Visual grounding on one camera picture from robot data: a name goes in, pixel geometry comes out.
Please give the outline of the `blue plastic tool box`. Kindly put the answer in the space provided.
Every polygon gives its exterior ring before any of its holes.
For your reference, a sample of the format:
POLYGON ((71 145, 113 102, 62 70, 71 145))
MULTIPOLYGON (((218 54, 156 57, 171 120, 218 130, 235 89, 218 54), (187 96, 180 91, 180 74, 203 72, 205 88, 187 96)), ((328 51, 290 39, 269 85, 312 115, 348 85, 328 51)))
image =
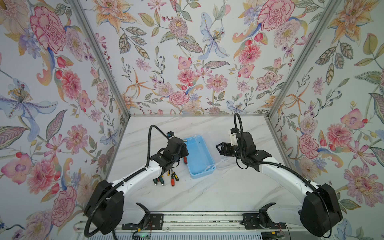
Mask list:
POLYGON ((187 166, 192 179, 211 175, 217 168, 228 167, 229 157, 221 156, 210 138, 208 142, 201 135, 185 139, 189 155, 187 166))

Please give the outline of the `green handled ratchet wrench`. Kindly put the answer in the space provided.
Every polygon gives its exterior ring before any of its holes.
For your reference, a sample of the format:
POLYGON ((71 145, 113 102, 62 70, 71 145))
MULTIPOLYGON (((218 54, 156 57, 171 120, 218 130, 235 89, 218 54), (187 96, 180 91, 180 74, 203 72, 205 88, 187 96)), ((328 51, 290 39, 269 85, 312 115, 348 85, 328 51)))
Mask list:
POLYGON ((155 186, 157 186, 158 184, 160 184, 162 186, 165 185, 163 176, 159 176, 158 178, 154 179, 153 182, 154 182, 155 186))

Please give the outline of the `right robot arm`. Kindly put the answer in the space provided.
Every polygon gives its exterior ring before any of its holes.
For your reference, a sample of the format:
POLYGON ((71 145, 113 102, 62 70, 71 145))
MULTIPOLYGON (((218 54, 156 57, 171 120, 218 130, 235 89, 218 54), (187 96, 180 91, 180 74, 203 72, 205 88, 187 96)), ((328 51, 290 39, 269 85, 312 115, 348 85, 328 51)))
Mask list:
POLYGON ((285 223, 304 227, 316 237, 331 233, 343 220, 336 192, 328 184, 319 185, 284 166, 270 153, 258 150, 248 132, 231 132, 229 143, 216 146, 219 154, 240 160, 247 168, 264 174, 284 187, 298 201, 298 206, 268 203, 259 209, 257 223, 262 228, 285 223))

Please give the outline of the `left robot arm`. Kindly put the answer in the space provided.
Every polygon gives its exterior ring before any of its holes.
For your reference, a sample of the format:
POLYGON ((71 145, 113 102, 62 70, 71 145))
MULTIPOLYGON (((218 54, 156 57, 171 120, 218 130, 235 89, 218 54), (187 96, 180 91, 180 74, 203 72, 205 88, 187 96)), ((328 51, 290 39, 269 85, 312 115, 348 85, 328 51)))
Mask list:
POLYGON ((146 183, 171 171, 174 164, 187 157, 189 152, 183 139, 168 137, 167 146, 156 154, 147 155, 146 164, 121 179, 113 182, 101 181, 85 207, 88 218, 84 236, 90 238, 97 233, 115 233, 118 225, 128 225, 137 232, 150 222, 151 212, 141 203, 129 203, 128 196, 146 183))

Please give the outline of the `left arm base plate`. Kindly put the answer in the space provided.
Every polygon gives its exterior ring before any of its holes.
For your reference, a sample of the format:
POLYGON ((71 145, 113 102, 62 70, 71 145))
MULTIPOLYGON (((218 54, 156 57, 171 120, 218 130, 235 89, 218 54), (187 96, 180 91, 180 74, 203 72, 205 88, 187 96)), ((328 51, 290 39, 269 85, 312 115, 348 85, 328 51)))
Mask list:
POLYGON ((122 230, 162 230, 164 214, 152 213, 140 203, 128 204, 120 224, 122 230))

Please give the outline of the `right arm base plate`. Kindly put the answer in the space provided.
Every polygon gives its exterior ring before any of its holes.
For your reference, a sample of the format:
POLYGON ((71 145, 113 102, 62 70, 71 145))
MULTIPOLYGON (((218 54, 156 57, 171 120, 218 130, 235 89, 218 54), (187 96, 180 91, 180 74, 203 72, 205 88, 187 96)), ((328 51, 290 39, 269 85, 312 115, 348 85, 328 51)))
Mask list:
POLYGON ((243 220, 240 221, 240 224, 245 226, 246 230, 283 229, 284 223, 273 222, 267 214, 267 210, 275 204, 276 203, 268 203, 257 213, 242 214, 243 220))

